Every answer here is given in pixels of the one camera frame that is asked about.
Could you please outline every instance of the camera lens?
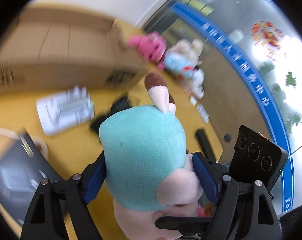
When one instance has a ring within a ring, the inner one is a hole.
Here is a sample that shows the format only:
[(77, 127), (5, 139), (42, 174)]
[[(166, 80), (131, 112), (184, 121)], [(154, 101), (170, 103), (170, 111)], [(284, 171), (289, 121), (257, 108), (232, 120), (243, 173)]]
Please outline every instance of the camera lens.
[(269, 171), (272, 168), (272, 159), (270, 156), (264, 156), (261, 162), (263, 171)]
[(245, 148), (245, 146), (246, 146), (246, 139), (245, 139), (245, 137), (241, 137), (238, 140), (238, 146), (240, 147), (240, 149), (244, 149)]
[(257, 161), (257, 159), (258, 159), (258, 157), (259, 157), (259, 146), (256, 145), (255, 143), (252, 143), (252, 144), (249, 146), (248, 156), (249, 156), (249, 159), (250, 159), (252, 162)]

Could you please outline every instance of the cardboard box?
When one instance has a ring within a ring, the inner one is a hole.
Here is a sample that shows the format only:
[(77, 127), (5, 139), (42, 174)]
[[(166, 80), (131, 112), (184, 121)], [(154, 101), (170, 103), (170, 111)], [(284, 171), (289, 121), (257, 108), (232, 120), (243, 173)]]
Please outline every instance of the cardboard box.
[(114, 18), (77, 7), (27, 7), (0, 41), (0, 94), (75, 85), (127, 89), (146, 73)]

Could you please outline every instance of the teal plush toy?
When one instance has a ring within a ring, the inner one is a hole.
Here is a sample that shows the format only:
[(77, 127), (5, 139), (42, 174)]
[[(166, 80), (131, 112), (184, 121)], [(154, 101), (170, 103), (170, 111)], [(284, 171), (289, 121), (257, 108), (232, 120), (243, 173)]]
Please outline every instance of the teal plush toy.
[(185, 133), (166, 81), (151, 72), (145, 87), (154, 105), (118, 112), (100, 126), (106, 185), (117, 222), (130, 240), (173, 240), (179, 232), (156, 228), (156, 219), (197, 217), (203, 190), (192, 155), (186, 154)]

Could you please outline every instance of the plush toy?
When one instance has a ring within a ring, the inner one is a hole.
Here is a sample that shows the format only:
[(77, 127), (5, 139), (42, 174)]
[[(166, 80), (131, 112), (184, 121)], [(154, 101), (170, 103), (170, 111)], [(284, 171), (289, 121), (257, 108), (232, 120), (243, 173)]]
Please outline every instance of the plush toy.
[(158, 32), (146, 36), (133, 36), (128, 41), (129, 47), (136, 48), (146, 62), (154, 62), (163, 68), (163, 57), (166, 49), (166, 40)]
[(200, 40), (195, 39), (192, 43), (179, 40), (167, 50), (163, 61), (165, 69), (181, 80), (198, 99), (204, 96), (204, 72), (197, 67), (201, 64), (198, 58), (202, 49), (203, 43)]
[(203, 193), (186, 154), (186, 137), (175, 117), (176, 106), (166, 81), (157, 73), (145, 77), (154, 105), (118, 112), (100, 126), (115, 218), (130, 240), (174, 240), (177, 230), (163, 230), (163, 216), (198, 217)]

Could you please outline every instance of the brown ear tip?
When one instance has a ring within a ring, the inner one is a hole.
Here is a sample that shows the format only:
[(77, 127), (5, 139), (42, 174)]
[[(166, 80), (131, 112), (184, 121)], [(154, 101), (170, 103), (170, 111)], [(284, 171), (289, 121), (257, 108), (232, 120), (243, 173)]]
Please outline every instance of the brown ear tip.
[(167, 87), (167, 83), (163, 76), (156, 72), (149, 72), (147, 73), (145, 79), (144, 79), (144, 85), (147, 90), (149, 90), (152, 87), (156, 86), (165, 86)]
[(174, 98), (172, 97), (172, 95), (169, 92), (169, 102), (172, 104), (175, 104)]

